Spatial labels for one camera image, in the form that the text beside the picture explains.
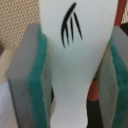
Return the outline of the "gripper grey green left finger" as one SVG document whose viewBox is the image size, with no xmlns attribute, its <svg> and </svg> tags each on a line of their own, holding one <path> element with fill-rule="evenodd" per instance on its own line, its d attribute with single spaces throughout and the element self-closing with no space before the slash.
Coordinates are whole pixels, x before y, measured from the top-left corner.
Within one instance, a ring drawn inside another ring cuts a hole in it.
<svg viewBox="0 0 128 128">
<path fill-rule="evenodd" d="M 7 71 L 18 128 L 49 128 L 51 73 L 46 37 L 30 25 Z"/>
</svg>

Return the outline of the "gripper grey green right finger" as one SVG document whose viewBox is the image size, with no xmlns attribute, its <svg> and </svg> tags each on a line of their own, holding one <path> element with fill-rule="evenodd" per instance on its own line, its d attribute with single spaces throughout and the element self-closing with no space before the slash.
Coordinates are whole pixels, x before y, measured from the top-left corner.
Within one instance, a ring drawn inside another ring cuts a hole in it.
<svg viewBox="0 0 128 128">
<path fill-rule="evenodd" d="M 104 128 L 128 128 L 128 36 L 116 26 L 98 73 Z"/>
</svg>

